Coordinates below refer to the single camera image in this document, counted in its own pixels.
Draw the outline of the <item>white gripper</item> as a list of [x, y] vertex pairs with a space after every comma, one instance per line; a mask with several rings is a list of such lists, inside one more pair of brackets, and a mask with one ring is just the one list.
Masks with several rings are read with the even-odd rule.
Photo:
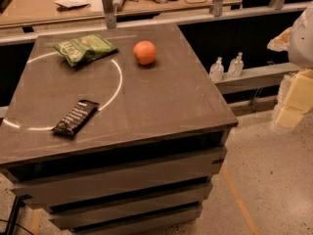
[[308, 6], [291, 28], [271, 39], [267, 48], [276, 52], [288, 50], [291, 63], [310, 69], [287, 74], [280, 84], [271, 129], [287, 133], [313, 108], [313, 6]]

